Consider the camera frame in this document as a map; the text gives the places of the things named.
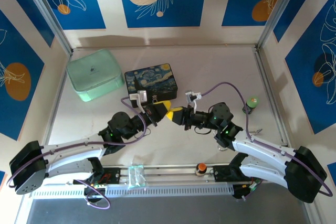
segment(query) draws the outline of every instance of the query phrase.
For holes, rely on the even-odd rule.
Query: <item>small green can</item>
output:
[[[259,104],[259,98],[258,97],[249,97],[246,101],[246,108],[247,108],[247,114],[252,114],[253,110],[257,107]]]

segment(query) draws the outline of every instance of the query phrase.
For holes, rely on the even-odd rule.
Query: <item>white tabletop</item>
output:
[[[95,50],[76,50],[73,59],[93,53]],[[281,143],[275,118],[260,78],[253,51],[249,47],[178,46],[118,48],[111,52],[122,71],[130,71],[163,63],[171,65],[178,86],[177,99],[172,108],[186,106],[185,91],[205,92],[221,81],[236,85],[243,96],[256,95],[260,104],[250,116],[251,131],[262,128],[260,137],[273,143]],[[83,102],[72,89],[67,78],[62,92],[49,144],[59,144],[97,134],[107,127],[112,116],[125,111],[134,113],[121,102],[126,97],[126,86],[90,102]],[[207,111],[211,105],[225,102],[234,115],[233,122],[245,127],[243,104],[230,86],[220,86],[198,102],[197,110]],[[236,155],[227,150],[221,152],[213,134],[197,135],[193,129],[184,131],[183,126],[164,118],[157,127],[150,126],[151,134],[134,145],[124,147],[115,154],[103,157],[104,165],[181,165],[227,163]]]

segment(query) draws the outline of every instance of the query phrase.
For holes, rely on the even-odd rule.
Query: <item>yellow object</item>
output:
[[[153,104],[160,104],[160,103],[164,104],[164,106],[166,107],[167,111],[169,111],[170,106],[172,105],[172,103],[170,101],[154,102]]]
[[[166,114],[166,116],[169,118],[170,121],[172,121],[173,120],[174,112],[180,111],[180,110],[183,110],[183,107],[173,108],[173,109],[171,109],[171,110],[168,111],[168,113]]]

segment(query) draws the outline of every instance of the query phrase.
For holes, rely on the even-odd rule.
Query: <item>orange circle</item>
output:
[[[204,163],[199,163],[198,164],[198,170],[200,170],[201,172],[204,171],[206,169],[206,164]]]
[[[320,73],[320,72],[316,72],[314,75],[313,75],[313,84],[316,86],[316,87],[320,87],[322,86],[323,84],[323,74]]]
[[[278,0],[261,0],[253,8],[252,18],[255,21],[267,21]]]
[[[60,4],[58,7],[57,7],[58,11],[64,15],[68,15],[70,13],[70,8],[69,6],[67,5],[64,5],[64,4]]]
[[[21,63],[12,63],[5,70],[6,91],[16,101],[27,99],[31,85],[29,70]]]

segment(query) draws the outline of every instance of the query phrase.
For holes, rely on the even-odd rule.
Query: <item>white wall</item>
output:
[[[19,140],[15,141],[0,134],[0,170],[7,173],[8,179],[10,176],[8,175],[10,174],[9,161],[28,142],[35,140],[42,141],[44,138],[68,56],[56,39],[52,47],[48,47],[40,33],[15,0],[1,0],[0,9],[45,64]],[[3,186],[0,191],[0,223],[14,223],[20,201],[21,197],[17,196],[13,189]]]
[[[121,0],[98,0],[106,29],[65,30],[73,47],[254,44],[263,26],[222,27],[228,0],[204,0],[200,27],[128,29]]]
[[[336,195],[336,187],[327,169],[328,164],[336,162],[336,125],[314,135],[285,62],[287,54],[326,2],[327,0],[306,0],[280,42],[277,43],[272,34],[264,47],[263,53],[266,55],[274,78],[275,91],[279,95],[283,105],[292,145],[294,147],[303,145],[313,151],[328,173],[327,185],[332,189],[334,195]],[[315,204],[321,214],[323,223],[335,223],[336,196],[329,198],[318,195]]]

